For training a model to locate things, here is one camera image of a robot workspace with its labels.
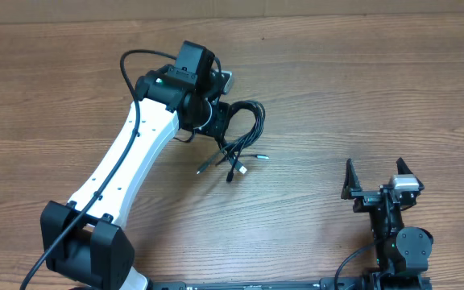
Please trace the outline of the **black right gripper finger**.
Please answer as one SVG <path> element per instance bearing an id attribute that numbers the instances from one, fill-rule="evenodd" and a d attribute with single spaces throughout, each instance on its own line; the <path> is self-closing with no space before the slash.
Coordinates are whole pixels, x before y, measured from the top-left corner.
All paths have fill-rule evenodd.
<path id="1" fill-rule="evenodd" d="M 361 184 L 354 170 L 352 159 L 346 161 L 346 174 L 342 187 L 341 199 L 351 200 L 357 198 L 362 192 Z"/>
<path id="2" fill-rule="evenodd" d="M 412 175 L 412 171 L 401 157 L 396 161 L 396 166 L 399 175 Z"/>

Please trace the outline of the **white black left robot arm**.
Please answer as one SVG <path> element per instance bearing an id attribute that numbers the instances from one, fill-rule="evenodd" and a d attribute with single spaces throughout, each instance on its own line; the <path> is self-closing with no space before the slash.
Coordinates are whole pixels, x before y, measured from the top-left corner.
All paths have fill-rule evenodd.
<path id="1" fill-rule="evenodd" d="M 127 85 L 130 112 L 101 163 L 67 203 L 46 205 L 39 265 L 91 289 L 150 288 L 124 232 L 135 197 L 178 130 L 221 139 L 228 127 L 228 106 L 219 98 L 230 89 L 230 72 L 189 41 L 174 61 Z"/>

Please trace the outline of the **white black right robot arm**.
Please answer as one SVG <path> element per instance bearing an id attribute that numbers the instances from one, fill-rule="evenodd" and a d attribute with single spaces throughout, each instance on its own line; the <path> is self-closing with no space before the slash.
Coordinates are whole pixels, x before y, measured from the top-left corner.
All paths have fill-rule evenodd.
<path id="1" fill-rule="evenodd" d="M 425 189 L 403 159 L 396 161 L 397 173 L 375 191 L 362 189 L 351 159 L 346 161 L 346 175 L 341 199 L 354 202 L 355 213 L 368 213 L 373 242 L 356 250 L 340 264 L 333 286 L 340 288 L 339 276 L 353 258 L 375 250 L 378 267 L 365 271 L 359 279 L 346 282 L 348 289 L 430 289 L 430 279 L 421 276 L 429 268 L 433 236 L 427 230 L 406 226 L 402 213 L 416 205 Z"/>

